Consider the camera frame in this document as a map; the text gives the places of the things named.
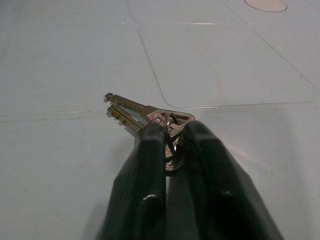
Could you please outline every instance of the metal ring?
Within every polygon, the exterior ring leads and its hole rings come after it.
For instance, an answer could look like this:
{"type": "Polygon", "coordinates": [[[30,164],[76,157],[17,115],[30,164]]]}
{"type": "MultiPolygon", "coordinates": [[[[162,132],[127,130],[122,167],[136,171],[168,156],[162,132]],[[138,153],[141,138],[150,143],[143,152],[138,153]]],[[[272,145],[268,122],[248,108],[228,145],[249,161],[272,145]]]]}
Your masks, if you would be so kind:
{"type": "Polygon", "coordinates": [[[169,135],[169,124],[170,124],[169,119],[170,119],[170,117],[172,117],[174,122],[178,123],[177,117],[172,112],[168,112],[165,115],[165,117],[164,117],[164,135],[165,135],[168,147],[170,149],[170,152],[172,153],[172,157],[170,157],[165,163],[165,171],[166,171],[167,176],[171,176],[175,171],[180,169],[184,164],[183,159],[179,160],[175,164],[168,163],[171,160],[174,160],[174,158],[177,156],[177,151],[175,150],[175,147],[174,147],[174,145],[171,141],[171,137],[169,135]]]}
{"type": "Polygon", "coordinates": [[[169,135],[169,124],[170,124],[169,118],[170,118],[170,116],[174,116],[172,111],[168,112],[164,117],[164,135],[166,138],[166,143],[168,144],[170,152],[172,153],[172,156],[175,156],[176,150],[174,148],[174,145],[172,144],[171,137],[169,135]]]}

